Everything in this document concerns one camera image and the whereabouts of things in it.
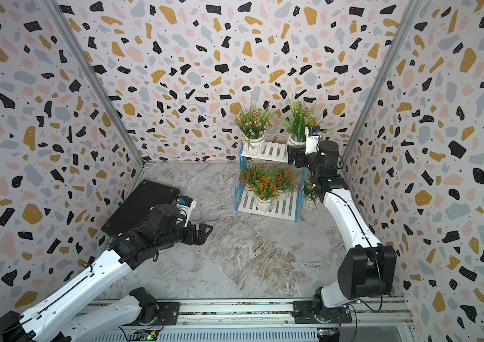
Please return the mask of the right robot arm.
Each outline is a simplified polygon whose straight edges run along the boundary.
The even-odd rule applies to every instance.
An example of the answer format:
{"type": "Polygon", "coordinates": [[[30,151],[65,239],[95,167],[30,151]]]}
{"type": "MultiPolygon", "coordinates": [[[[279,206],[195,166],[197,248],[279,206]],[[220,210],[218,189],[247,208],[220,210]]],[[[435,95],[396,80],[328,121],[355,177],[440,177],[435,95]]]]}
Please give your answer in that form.
{"type": "Polygon", "coordinates": [[[340,318],[347,304],[362,297],[383,299],[389,295],[397,254],[374,235],[359,213],[349,185],[340,175],[339,146],[320,141],[312,152],[292,146],[287,152],[290,164],[309,170],[313,192],[332,216],[346,249],[337,280],[313,296],[317,321],[340,318]]]}

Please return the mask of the orange flower pot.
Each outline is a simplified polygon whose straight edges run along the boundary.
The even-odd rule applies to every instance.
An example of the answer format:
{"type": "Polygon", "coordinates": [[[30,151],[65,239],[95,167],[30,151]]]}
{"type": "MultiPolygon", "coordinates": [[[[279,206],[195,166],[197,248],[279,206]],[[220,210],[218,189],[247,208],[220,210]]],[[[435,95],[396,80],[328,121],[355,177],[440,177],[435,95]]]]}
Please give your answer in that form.
{"type": "Polygon", "coordinates": [[[259,204],[258,209],[260,211],[268,212],[273,209],[273,202],[277,199],[277,195],[273,188],[272,172],[267,171],[266,181],[262,183],[259,188],[251,189],[250,191],[257,200],[259,204]]]}

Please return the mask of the blue white two-tier rack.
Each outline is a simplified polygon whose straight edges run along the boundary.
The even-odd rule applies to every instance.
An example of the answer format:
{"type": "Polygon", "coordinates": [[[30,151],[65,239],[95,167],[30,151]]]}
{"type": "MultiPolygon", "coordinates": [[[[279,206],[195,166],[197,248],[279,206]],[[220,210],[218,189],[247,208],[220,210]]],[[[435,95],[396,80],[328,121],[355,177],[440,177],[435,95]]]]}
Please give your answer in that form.
{"type": "Polygon", "coordinates": [[[239,181],[234,190],[237,211],[298,221],[308,170],[288,163],[286,144],[263,139],[244,142],[239,165],[239,181]]]}

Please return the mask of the red flower pot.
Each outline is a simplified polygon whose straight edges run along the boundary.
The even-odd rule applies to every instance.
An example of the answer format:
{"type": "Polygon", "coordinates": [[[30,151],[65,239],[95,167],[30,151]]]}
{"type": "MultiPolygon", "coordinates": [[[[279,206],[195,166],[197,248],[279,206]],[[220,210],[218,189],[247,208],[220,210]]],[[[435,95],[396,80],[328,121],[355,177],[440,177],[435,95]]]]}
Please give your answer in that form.
{"type": "Polygon", "coordinates": [[[240,171],[240,180],[248,189],[259,188],[267,179],[267,168],[264,164],[249,163],[240,171]]]}
{"type": "Polygon", "coordinates": [[[299,186],[295,183],[296,177],[293,171],[287,168],[273,169],[273,188],[278,200],[283,200],[292,192],[299,190],[299,186]]]}

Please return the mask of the pink flower pot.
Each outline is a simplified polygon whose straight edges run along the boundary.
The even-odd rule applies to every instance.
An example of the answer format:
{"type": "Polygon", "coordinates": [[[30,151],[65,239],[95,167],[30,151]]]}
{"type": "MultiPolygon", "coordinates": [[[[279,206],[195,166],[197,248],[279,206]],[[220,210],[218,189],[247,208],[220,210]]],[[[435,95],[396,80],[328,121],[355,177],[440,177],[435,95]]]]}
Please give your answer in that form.
{"type": "Polygon", "coordinates": [[[315,104],[293,100],[290,104],[290,117],[285,119],[288,147],[305,147],[307,128],[321,126],[322,119],[315,113],[315,104]]]}
{"type": "Polygon", "coordinates": [[[303,198],[309,208],[316,208],[319,202],[318,196],[313,189],[313,182],[310,178],[306,179],[303,187],[303,198]]]}
{"type": "Polygon", "coordinates": [[[266,133],[274,127],[274,110],[271,105],[257,108],[250,104],[249,108],[240,109],[235,117],[235,124],[243,135],[243,149],[249,155],[261,154],[266,133]]]}

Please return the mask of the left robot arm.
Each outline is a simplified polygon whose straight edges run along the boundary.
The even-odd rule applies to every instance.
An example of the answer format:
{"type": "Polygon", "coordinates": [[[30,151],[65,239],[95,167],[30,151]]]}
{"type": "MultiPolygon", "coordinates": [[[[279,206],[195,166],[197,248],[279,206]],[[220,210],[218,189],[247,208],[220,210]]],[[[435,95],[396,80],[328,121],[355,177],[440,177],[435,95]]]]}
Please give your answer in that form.
{"type": "Polygon", "coordinates": [[[178,243],[204,245],[213,228],[189,221],[191,209],[157,205],[137,225],[122,232],[94,262],[61,289],[22,313],[0,318],[0,341],[89,341],[111,329],[135,323],[165,325],[155,297],[140,287],[119,301],[81,315],[92,300],[159,252],[178,243]]]}

